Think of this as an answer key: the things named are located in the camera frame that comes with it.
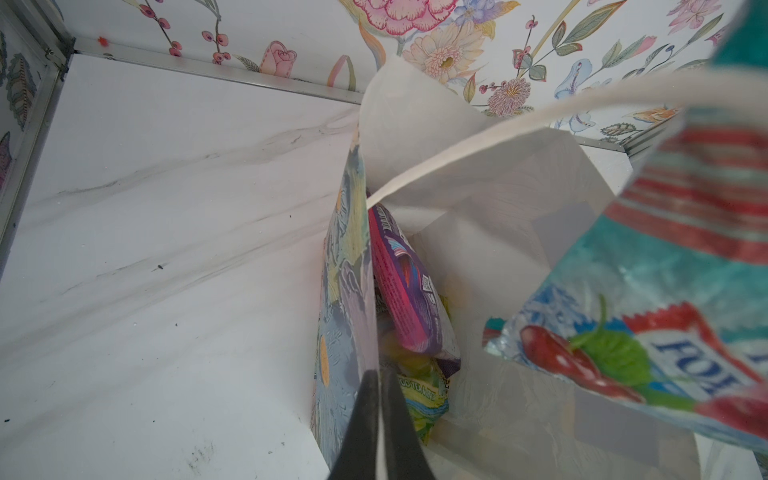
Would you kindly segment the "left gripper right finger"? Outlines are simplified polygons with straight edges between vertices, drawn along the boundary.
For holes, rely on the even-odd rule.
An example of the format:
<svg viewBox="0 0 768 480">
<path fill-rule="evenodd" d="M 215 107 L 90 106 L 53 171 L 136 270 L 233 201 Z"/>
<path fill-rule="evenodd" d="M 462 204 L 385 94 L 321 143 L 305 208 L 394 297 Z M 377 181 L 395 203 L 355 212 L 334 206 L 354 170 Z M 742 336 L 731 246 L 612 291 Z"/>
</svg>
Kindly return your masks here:
<svg viewBox="0 0 768 480">
<path fill-rule="evenodd" d="M 434 480 L 396 373 L 382 371 L 381 394 L 387 478 Z"/>
</svg>

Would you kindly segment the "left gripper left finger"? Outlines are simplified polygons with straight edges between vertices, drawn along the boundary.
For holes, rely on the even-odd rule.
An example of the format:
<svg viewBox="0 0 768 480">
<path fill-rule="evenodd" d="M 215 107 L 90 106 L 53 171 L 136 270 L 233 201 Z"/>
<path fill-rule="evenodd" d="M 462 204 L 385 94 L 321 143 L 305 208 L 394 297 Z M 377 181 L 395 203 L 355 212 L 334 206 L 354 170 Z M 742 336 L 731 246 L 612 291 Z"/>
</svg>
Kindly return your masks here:
<svg viewBox="0 0 768 480">
<path fill-rule="evenodd" d="M 379 429 L 379 376 L 364 373 L 350 422 L 328 480 L 375 480 Z"/>
</svg>

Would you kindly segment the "green snack pack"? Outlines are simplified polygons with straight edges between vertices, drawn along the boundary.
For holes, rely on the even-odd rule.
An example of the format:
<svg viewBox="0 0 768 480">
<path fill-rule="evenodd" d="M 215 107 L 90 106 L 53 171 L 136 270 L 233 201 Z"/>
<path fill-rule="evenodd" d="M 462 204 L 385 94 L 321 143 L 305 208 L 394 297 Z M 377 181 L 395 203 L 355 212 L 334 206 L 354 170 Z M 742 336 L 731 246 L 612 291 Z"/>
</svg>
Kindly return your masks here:
<svg viewBox="0 0 768 480">
<path fill-rule="evenodd" d="M 397 338 L 394 326 L 378 326 L 379 366 L 398 380 L 417 437 L 427 445 L 437 421 L 449 410 L 449 382 L 432 357 L 411 352 Z"/>
</svg>

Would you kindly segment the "purple Fox's berries candy pack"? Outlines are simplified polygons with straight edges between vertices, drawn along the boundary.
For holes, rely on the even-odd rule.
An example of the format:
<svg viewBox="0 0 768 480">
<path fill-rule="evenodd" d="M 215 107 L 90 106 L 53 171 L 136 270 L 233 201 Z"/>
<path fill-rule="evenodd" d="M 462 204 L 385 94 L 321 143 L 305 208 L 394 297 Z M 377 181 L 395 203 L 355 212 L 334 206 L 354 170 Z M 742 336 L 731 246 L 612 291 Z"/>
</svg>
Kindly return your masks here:
<svg viewBox="0 0 768 480">
<path fill-rule="evenodd" d="M 426 266 L 391 212 L 368 211 L 374 280 L 394 322 L 401 345 L 434 359 L 450 378 L 461 369 L 461 354 L 449 315 Z"/>
</svg>

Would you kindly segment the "floral paper gift bag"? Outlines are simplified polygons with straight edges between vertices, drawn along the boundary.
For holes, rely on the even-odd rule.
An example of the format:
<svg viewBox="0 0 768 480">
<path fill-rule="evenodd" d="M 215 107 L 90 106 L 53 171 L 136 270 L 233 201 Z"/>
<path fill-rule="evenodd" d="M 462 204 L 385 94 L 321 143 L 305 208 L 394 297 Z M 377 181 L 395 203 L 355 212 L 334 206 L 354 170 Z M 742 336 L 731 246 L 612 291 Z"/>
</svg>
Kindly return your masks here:
<svg viewBox="0 0 768 480">
<path fill-rule="evenodd" d="M 376 479 L 388 479 L 368 211 L 386 207 L 449 315 L 461 369 L 423 453 L 435 479 L 737 479 L 755 453 L 487 352 L 565 253 L 682 126 L 666 100 L 495 122 L 401 59 L 363 98 L 324 242 L 312 430 L 329 469 L 364 373 L 379 376 Z"/>
</svg>

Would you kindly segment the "teal Fox's candy pack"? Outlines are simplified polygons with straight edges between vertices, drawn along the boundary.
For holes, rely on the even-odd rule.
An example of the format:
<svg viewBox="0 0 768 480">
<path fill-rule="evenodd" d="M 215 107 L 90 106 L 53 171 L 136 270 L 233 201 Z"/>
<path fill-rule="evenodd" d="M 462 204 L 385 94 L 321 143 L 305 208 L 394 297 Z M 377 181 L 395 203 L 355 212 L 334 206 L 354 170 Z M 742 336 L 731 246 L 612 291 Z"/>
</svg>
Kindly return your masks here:
<svg viewBox="0 0 768 480">
<path fill-rule="evenodd" d="M 657 146 L 487 352 L 676 426 L 767 449 L 767 5 L 748 1 L 702 67 L 574 106 L 666 100 Z"/>
</svg>

